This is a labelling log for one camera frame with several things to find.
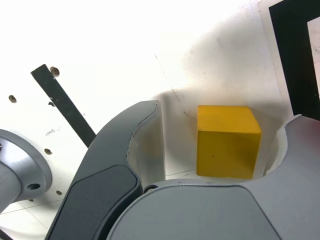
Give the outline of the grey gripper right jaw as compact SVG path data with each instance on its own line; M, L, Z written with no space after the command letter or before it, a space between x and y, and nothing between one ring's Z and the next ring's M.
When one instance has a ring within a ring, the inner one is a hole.
M112 226L109 240L317 240L320 123L297 115L277 132L266 176L215 183L172 179L148 186Z

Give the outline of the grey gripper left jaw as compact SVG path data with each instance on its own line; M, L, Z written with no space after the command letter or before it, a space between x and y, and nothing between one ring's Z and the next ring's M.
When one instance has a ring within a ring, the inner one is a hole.
M48 240L104 240L144 188L165 180L161 103L138 102L90 144L51 224Z

